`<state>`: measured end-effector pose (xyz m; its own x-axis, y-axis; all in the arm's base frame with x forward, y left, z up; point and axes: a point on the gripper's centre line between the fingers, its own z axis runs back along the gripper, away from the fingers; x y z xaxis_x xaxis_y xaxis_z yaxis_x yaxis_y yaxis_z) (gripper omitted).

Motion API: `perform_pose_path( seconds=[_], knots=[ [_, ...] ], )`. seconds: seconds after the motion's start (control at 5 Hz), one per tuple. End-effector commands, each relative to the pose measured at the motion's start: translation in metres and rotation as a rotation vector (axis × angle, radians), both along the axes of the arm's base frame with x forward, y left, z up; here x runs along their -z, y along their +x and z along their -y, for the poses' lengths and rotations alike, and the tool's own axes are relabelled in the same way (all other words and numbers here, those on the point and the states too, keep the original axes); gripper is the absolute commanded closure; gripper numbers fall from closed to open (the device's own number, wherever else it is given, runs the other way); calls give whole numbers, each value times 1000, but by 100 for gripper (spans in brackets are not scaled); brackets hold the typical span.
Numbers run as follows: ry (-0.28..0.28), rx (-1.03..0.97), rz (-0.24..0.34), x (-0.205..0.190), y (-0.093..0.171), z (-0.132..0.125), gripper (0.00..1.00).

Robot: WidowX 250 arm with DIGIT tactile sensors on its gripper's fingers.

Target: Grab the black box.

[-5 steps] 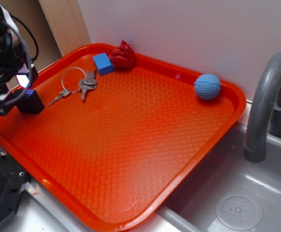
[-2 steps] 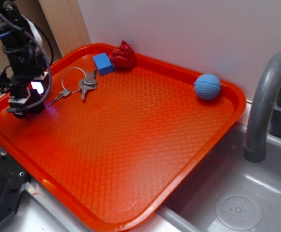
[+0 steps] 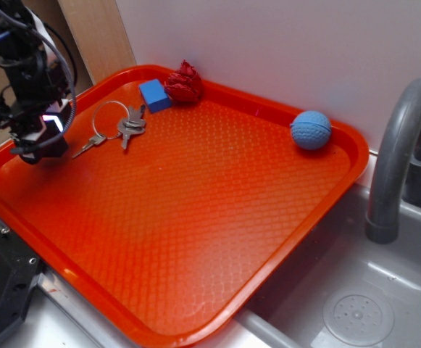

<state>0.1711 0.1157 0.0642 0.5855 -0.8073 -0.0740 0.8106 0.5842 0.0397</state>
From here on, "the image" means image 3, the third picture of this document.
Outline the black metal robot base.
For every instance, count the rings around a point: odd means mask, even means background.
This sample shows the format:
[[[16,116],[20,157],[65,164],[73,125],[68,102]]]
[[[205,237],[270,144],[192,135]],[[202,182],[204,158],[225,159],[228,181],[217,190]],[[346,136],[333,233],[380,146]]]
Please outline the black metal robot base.
[[[24,322],[42,271],[40,257],[11,229],[0,230],[0,343]]]

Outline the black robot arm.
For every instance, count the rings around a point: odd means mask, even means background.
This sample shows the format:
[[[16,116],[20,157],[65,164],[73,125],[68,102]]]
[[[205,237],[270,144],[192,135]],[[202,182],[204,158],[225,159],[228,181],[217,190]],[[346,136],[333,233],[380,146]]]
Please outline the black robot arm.
[[[0,68],[15,96],[12,106],[0,96],[0,129],[9,129],[11,152],[28,162],[64,154],[77,108],[75,64],[51,31],[21,1],[0,1]]]

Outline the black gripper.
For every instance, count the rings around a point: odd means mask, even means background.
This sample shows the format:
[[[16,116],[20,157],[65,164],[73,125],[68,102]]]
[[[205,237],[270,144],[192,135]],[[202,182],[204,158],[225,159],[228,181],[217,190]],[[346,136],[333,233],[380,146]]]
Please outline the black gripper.
[[[47,61],[42,54],[22,59],[0,57],[0,68],[6,73],[16,98],[14,104],[8,106],[4,94],[0,93],[0,125],[18,123],[46,110],[38,130],[10,132],[15,145],[13,152],[37,151],[47,131],[46,123],[53,123],[59,133],[64,134],[69,105],[58,104],[67,97],[69,83],[60,60]]]

